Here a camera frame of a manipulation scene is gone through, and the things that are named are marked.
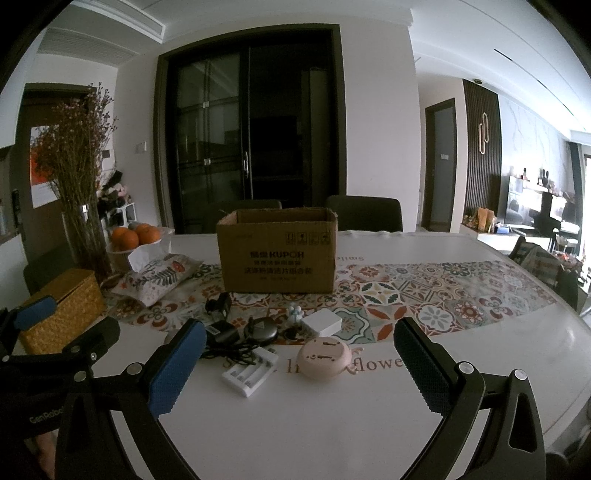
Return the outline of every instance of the person's hand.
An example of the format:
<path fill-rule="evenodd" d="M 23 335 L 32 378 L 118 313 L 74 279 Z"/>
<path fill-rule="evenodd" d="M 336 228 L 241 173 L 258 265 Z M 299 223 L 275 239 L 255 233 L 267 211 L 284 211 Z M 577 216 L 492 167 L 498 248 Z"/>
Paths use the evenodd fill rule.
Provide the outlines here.
<path fill-rule="evenodd" d="M 35 442 L 39 448 L 37 455 L 39 466 L 50 480 L 54 480 L 56 477 L 56 446 L 53 434 L 51 432 L 42 433 L 35 437 Z"/>

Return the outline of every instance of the patterned table runner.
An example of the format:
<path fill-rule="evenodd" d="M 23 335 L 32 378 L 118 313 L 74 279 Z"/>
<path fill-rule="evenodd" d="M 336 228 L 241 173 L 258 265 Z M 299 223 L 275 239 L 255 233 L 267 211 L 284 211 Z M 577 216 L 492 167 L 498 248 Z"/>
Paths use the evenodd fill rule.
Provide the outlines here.
<path fill-rule="evenodd" d="M 271 316 L 287 325 L 293 301 L 306 314 L 328 308 L 343 319 L 336 334 L 347 343 L 391 339 L 393 323 L 413 317 L 428 335 L 457 332 L 533 312 L 555 298 L 516 265 L 503 261 L 338 266 L 331 294 L 232 294 L 228 321 L 240 331 L 248 318 Z M 107 294 L 108 314 L 158 330 L 180 328 L 203 314 L 203 304 L 223 292 L 219 265 L 202 265 L 150 308 Z M 283 339 L 277 343 L 287 342 Z"/>

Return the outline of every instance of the black round device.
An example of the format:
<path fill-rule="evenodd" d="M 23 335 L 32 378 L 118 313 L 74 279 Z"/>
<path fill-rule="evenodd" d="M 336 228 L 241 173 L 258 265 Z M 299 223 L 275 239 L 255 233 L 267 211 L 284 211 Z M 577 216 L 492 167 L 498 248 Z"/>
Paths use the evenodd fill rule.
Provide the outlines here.
<path fill-rule="evenodd" d="M 277 338 L 277 324 L 270 317 L 261 317 L 248 319 L 248 325 L 244 327 L 244 338 L 247 341 L 258 343 L 259 345 L 269 345 Z"/>

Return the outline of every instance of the striped wooden wall panel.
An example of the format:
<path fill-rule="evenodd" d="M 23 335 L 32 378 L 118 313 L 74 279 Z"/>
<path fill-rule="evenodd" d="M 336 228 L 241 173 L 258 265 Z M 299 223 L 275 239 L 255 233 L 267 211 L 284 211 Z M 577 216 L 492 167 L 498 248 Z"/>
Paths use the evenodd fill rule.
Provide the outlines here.
<path fill-rule="evenodd" d="M 478 207 L 497 214 L 501 190 L 501 113 L 499 98 L 475 83 L 464 80 L 468 123 L 468 171 L 464 215 L 473 215 Z M 489 121 L 489 142 L 484 154 L 478 145 L 478 125 L 486 112 Z"/>

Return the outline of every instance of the ceiling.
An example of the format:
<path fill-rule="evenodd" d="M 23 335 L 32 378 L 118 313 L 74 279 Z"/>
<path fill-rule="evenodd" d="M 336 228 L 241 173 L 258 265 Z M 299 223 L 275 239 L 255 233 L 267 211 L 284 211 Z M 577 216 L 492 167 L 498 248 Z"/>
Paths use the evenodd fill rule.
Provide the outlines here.
<path fill-rule="evenodd" d="M 591 79 L 525 0 L 74 0 L 40 52 L 119 66 L 189 31 L 261 15 L 331 12 L 411 24 L 419 82 L 480 78 L 556 127 L 591 136 Z"/>
<path fill-rule="evenodd" d="M 591 79 L 558 31 L 527 2 L 429 0 L 417 3 L 413 18 L 420 82 L 427 74 L 463 72 L 513 97 L 567 138 L 572 130 L 591 132 Z"/>

